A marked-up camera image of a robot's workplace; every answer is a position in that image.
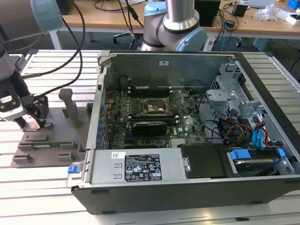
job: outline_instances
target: black device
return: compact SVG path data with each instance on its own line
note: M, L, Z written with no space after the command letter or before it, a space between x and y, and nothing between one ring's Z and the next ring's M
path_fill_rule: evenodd
M249 5L236 3L233 7L232 14L234 16L243 17Z
M235 177L230 169L226 155L229 148L222 145L183 144L180 145L182 157L187 160L190 171L186 171L188 179L230 178Z
M56 0L60 13L62 15L68 15L74 0Z
M201 27L212 27L214 25L220 3L220 0L195 0L195 10L199 13L199 25Z
M224 26L227 28L234 28L235 26L235 21L232 20L226 20L224 21Z

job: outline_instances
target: white sticker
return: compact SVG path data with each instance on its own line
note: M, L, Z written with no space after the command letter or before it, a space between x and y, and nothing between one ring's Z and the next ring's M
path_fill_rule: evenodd
M155 173L150 173L150 176L152 177L160 177L161 176L161 173L159 172L155 172Z
M169 61L159 61L159 65L160 66L168 66L169 65Z
M112 158L125 158L126 152L112 152Z

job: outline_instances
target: blue latch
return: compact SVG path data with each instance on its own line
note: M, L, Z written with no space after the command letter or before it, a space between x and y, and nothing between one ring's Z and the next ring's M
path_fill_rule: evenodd
M69 165L67 168L68 173L79 173L79 166L78 165Z
M256 146L260 150L264 150L264 147L263 147L263 135L264 135L264 132L262 130L259 130L259 132L258 132L258 138L257 138L257 142L256 142Z
M281 158L285 156L285 151L283 151L283 149L278 149L277 152Z
M252 143L256 144L256 136L257 136L257 130L254 130L252 133Z
M230 152L230 155L233 160L251 158L248 149L234 149Z

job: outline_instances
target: wooden desk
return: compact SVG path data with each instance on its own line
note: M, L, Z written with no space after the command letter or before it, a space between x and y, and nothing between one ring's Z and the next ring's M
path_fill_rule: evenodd
M90 39L93 39L93 32L127 32L127 27L122 13L109 13L95 9L89 0L75 0L76 4L82 11L86 23L86 31L89 32ZM231 2L230 0L222 0L220 8L223 5ZM284 9L287 7L287 1L277 2L277 6ZM118 2L108 1L104 4L107 9L120 8ZM143 23L143 12L145 4L138 4L133 6L139 15L141 23ZM232 33L232 37L244 38L274 38L274 39L300 39L300 26L292 26L286 21L278 19L277 21L261 22L255 17L257 9L250 8L246 11L244 17L238 17L239 26L237 30ZM73 31L82 31L82 22L80 16L75 8L72 8L69 15L63 16ZM226 19L235 19L228 13L225 13ZM135 21L131 20L135 33L142 33L142 27ZM221 30L221 19L218 16L213 27L205 27L208 34L208 39L205 44L205 50L211 50L211 43L218 36ZM56 31L50 32L55 49L61 49L61 45Z

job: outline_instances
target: circuit board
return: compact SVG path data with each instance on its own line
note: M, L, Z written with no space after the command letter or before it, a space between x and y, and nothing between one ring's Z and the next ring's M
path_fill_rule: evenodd
M135 98L125 91L107 91L105 104L109 149L177 148L182 143L206 142L205 132L195 114L198 96L184 98L183 91L176 90L163 98ZM167 123L165 135L134 135L133 124L144 121Z

